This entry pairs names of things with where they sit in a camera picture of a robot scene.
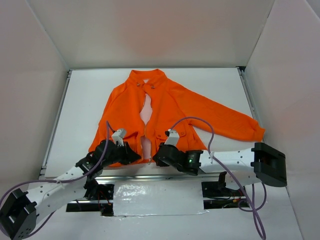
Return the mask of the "orange zip-up jacket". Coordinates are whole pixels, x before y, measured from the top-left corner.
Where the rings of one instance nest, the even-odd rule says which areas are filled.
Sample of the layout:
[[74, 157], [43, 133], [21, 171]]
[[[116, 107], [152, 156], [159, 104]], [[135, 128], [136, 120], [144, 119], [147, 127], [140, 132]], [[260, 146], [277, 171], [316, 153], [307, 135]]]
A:
[[89, 152], [106, 139], [107, 124], [113, 130], [126, 130], [124, 141], [140, 155], [138, 164], [148, 162], [142, 137], [150, 141], [154, 156], [167, 138], [165, 131], [174, 124], [179, 134], [177, 148], [183, 152], [206, 149], [195, 128], [242, 142], [261, 142], [265, 133], [255, 119], [187, 89], [160, 69], [132, 70], [127, 80], [113, 89]]

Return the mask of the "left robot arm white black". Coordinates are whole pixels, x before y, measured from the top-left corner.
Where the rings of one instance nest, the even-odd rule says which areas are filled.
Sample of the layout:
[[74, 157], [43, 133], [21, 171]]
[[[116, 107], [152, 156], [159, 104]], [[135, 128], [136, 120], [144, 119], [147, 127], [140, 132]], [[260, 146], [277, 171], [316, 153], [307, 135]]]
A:
[[127, 142], [101, 141], [95, 150], [59, 177], [38, 180], [39, 185], [27, 191], [22, 191], [18, 184], [5, 193], [0, 200], [0, 229], [11, 240], [30, 237], [36, 225], [59, 208], [80, 198], [95, 198], [99, 186], [95, 178], [105, 167], [115, 163], [129, 165], [140, 158]]

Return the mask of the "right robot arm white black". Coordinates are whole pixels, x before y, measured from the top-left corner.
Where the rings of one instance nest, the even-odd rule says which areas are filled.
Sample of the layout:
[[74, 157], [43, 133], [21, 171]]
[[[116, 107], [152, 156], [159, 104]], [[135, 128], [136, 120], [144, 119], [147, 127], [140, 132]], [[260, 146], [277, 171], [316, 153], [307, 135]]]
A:
[[242, 186], [263, 183], [270, 187], [287, 186], [286, 156], [277, 149], [256, 142], [253, 148], [238, 151], [205, 150], [181, 151], [177, 147], [161, 144], [153, 160], [159, 167], [171, 166], [187, 175], [219, 174], [217, 189], [223, 196]]

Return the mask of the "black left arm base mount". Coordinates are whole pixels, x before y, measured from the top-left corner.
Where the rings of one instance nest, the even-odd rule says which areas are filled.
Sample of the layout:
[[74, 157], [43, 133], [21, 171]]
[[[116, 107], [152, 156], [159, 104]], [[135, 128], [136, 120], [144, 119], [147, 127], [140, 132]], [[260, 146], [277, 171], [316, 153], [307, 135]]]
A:
[[94, 190], [95, 195], [89, 198], [82, 197], [69, 202], [66, 205], [67, 213], [99, 213], [103, 217], [112, 217], [114, 215], [115, 185], [112, 183], [98, 184]]

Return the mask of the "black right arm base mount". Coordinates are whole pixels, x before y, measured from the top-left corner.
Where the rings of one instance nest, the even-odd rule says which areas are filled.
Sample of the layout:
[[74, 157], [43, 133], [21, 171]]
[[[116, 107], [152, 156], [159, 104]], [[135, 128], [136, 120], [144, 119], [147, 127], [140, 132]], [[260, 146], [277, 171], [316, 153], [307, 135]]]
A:
[[247, 199], [242, 191], [226, 188], [218, 181], [202, 181], [203, 207], [205, 210], [249, 208]]

